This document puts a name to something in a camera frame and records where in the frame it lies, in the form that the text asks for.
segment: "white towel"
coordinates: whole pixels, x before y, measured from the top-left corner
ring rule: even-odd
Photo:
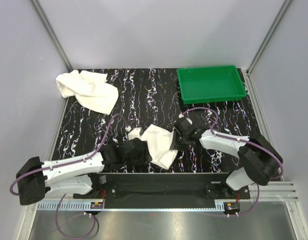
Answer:
[[[116,87],[106,83],[107,74],[74,70],[57,76],[57,88],[63,98],[75,96],[84,107],[109,115],[119,98]]]
[[[178,154],[177,150],[170,150],[173,132],[151,124],[140,139],[147,141],[148,151],[152,157],[151,163],[168,170]]]

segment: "white wall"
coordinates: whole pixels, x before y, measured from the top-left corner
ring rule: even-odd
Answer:
[[[293,2],[252,80],[308,224],[308,0]]]
[[[22,218],[9,192],[16,173],[29,158],[47,157],[64,101],[55,77],[63,72],[30,1],[0,0],[0,240],[15,240]]]
[[[74,68],[247,68],[284,0],[40,0]]]

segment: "folded cloth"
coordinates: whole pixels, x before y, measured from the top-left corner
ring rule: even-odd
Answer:
[[[63,98],[75,96],[84,107],[109,115],[119,98],[116,87],[106,83],[107,74],[74,70],[57,76],[56,85]]]
[[[147,141],[148,151],[152,157],[151,163],[168,170],[178,154],[177,150],[170,150],[173,133],[151,124],[140,139]]]

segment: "cable connector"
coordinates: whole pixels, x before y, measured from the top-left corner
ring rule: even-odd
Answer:
[[[132,127],[131,126],[125,127],[125,131],[129,133],[130,131],[132,131]]]

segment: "marble tabletop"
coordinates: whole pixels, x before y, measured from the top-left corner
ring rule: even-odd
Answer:
[[[176,68],[146,69],[86,69],[106,73],[107,83],[118,88],[118,100],[111,115],[94,112],[81,106],[75,97],[70,97],[65,109],[52,160],[66,159],[91,152],[101,142],[111,116],[123,114],[132,128],[144,130],[151,124],[172,131],[173,122],[181,112],[192,108],[181,99]],[[240,101],[195,104],[208,107],[219,114],[215,129],[232,135],[250,136],[259,133],[252,103],[247,97]],[[188,114],[198,127],[210,126],[215,117],[211,112],[197,110]],[[117,118],[111,125],[105,144],[125,143],[127,134],[123,120]],[[215,173],[231,172],[239,167],[234,156],[191,147],[180,151],[169,170],[154,164],[146,166],[125,165],[118,173]]]

